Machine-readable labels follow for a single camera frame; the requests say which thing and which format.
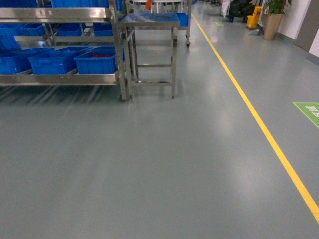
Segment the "green floor sign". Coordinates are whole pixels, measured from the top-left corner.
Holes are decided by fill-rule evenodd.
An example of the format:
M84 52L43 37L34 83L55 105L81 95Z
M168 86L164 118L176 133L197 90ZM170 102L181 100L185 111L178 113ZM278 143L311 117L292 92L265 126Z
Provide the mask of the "green floor sign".
M215 21L215 22L213 22L213 24L215 26L223 26L223 24L221 22L219 22L219 21Z
M315 102L294 102L295 106L307 116L312 123L319 128L319 103Z

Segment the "wall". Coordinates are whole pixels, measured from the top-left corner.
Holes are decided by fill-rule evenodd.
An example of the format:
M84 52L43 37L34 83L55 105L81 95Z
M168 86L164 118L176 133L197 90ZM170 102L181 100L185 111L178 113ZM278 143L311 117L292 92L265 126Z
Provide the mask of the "wall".
M314 42L310 48L309 53L312 55L315 55L316 57L319 57L319 30L316 34L316 37L315 37Z
M298 36L311 0L293 0L286 9L286 14L280 24L278 32L293 40Z

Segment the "metal table leg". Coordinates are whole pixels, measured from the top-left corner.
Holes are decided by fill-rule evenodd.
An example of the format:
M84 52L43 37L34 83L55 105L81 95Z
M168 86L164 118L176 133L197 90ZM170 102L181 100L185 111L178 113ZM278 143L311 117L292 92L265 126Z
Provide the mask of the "metal table leg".
M117 13L115 12L114 8L110 8L112 12L111 16L111 25L112 25L112 30L113 30L113 38L114 38L114 43L115 43L115 53L116 53L116 58L118 62L118 69L119 69L119 81L120 81L120 87L121 87L121 98L122 101L127 101L129 99L128 96L128 87L125 81L125 70L124 70L124 64L123 64L123 52L122 52L122 47L121 47L121 37L119 33L119 28L118 28L118 18L117 18Z
M171 97L175 97L176 88L176 58L177 58L177 27L171 29Z
M187 14L188 14L188 27L186 30L186 46L189 48L190 46L190 20L191 20L191 5L192 5L192 0L187 0Z
M138 79L139 78L139 68L138 68L138 55L137 55L137 52L136 52L136 40L135 40L135 31L133 33L133 36L132 36L132 42L133 42L133 57L134 57L134 65L135 65L135 75L136 75L136 78Z
M130 39L129 39L129 35L130 35L130 28L126 27L125 29L125 33L124 33L124 53L126 56L125 59L125 64L126 64L126 71L127 71L127 78L128 78L128 88L129 88L129 95L130 98L132 99L133 97L133 89L132 89L132 54L130 52L130 48L129 48L129 44L130 44Z

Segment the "metal shelving rack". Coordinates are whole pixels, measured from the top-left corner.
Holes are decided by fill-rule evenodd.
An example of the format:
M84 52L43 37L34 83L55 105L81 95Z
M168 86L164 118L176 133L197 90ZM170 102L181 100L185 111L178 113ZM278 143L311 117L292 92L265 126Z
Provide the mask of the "metal shelving rack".
M60 41L113 43L118 61L118 70L114 74L79 75L77 70L66 75L33 75L22 72L17 75L0 75L0 86L40 86L40 85L104 85L120 84L122 100L128 100L128 87L125 80L125 64L122 55L122 40L119 33L117 9L109 1L109 8L0 8L0 23L94 23L110 21L113 37L61 38Z

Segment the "stainless steel table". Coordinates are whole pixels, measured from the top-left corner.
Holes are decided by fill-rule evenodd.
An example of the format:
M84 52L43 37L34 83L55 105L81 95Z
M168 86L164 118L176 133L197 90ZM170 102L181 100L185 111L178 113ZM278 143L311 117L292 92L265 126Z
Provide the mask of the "stainless steel table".
M123 28L123 39L125 46L126 68L131 69L131 74L127 73L128 88L131 98L133 98L132 87L138 86L171 86L172 99L175 97L176 85L176 54L177 54L177 30L179 20L176 13L131 13L120 22ZM170 29L171 30L171 61L170 64L138 64L135 43L135 27L142 29ZM139 81L140 67L170 67L171 81Z

